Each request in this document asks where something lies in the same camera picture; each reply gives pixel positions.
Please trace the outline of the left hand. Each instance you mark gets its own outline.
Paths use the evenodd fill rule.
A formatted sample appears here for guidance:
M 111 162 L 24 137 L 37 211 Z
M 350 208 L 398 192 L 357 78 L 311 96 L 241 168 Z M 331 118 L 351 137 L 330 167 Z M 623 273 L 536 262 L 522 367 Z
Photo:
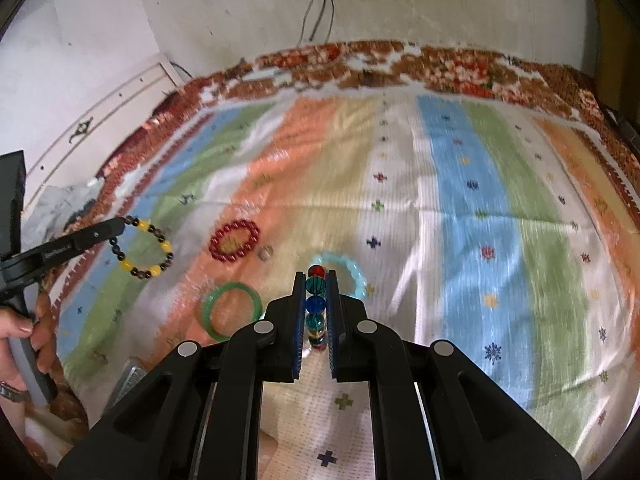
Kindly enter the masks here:
M 24 379 L 9 345 L 10 338 L 28 340 L 36 354 L 38 370 L 48 374 L 56 361 L 55 322 L 49 295 L 40 290 L 36 302 L 36 322 L 18 315 L 11 307 L 1 307 L 1 381 L 24 391 Z

